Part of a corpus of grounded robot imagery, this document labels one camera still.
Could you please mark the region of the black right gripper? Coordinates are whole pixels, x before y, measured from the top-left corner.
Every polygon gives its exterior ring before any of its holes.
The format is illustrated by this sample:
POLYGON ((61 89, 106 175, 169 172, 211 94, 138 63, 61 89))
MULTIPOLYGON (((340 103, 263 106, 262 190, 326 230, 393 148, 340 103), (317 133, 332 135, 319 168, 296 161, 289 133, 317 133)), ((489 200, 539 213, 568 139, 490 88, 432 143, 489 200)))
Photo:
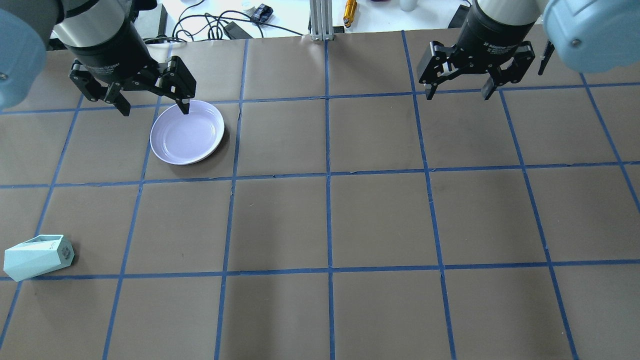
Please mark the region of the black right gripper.
POLYGON ((521 82, 535 59, 532 44, 525 40, 533 25, 502 23, 471 5, 455 45, 432 41, 419 61, 418 82, 425 87, 426 99, 432 100, 439 85, 462 75, 462 69, 474 75, 487 71, 489 79, 481 89, 485 101, 499 87, 521 82))

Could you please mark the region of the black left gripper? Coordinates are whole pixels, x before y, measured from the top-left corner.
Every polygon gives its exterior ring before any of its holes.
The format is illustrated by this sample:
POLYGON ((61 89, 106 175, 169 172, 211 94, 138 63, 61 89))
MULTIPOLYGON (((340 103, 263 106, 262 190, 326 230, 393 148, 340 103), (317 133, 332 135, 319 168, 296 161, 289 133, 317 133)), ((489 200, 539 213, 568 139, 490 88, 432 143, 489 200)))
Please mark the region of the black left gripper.
POLYGON ((149 91, 174 100, 187 116, 197 81, 185 62, 172 55, 158 63, 130 20, 124 20, 108 39, 90 46, 65 41, 75 56, 69 78, 91 102, 103 101, 128 117, 131 104, 122 91, 149 91))

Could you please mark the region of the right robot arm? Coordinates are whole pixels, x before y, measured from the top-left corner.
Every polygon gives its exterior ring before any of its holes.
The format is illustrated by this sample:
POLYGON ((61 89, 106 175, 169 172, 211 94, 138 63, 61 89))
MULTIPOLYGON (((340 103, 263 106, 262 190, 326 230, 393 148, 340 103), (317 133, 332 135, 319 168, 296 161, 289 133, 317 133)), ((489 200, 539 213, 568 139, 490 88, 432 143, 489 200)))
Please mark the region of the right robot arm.
POLYGON ((553 54, 573 71, 603 73, 639 61, 639 20, 637 0, 473 0, 455 44, 429 44, 418 80, 432 100, 446 81, 487 74, 488 100, 526 75, 536 56, 526 36, 537 21, 547 36, 539 75, 553 54))

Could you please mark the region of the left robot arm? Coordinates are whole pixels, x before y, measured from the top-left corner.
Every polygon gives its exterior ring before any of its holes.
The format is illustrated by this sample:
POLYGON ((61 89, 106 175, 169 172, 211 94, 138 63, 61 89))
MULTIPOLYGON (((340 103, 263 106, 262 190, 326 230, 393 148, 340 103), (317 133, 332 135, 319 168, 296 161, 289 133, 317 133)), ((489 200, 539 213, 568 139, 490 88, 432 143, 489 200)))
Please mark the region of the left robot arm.
POLYGON ((124 92, 146 91, 190 112, 196 79, 177 55, 164 63, 151 57, 119 0, 3 0, 0 30, 2 110, 27 98, 55 35, 74 55, 69 78, 88 101, 113 105, 128 116, 124 92))

